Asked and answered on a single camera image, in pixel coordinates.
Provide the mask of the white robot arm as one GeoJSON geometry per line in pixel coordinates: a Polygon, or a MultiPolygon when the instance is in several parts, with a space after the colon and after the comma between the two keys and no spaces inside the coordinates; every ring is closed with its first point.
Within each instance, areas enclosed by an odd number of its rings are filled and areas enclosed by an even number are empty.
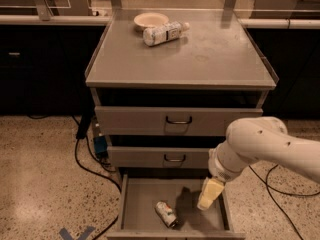
{"type": "Polygon", "coordinates": [[[275,162],[314,182],[320,182],[320,142],[290,136],[275,117],[241,118],[226,130],[226,139],[209,150],[207,177],[197,208],[207,210],[225,184],[258,161],[275,162]]]}

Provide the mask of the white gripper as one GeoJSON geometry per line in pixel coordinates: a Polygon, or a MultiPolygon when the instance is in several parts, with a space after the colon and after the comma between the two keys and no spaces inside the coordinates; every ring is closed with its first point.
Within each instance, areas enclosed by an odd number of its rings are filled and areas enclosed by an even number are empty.
{"type": "Polygon", "coordinates": [[[253,164],[254,160],[231,149],[227,141],[209,150],[208,170],[213,178],[206,178],[198,198],[197,208],[207,210],[223,192],[224,183],[241,175],[242,171],[253,164]]]}

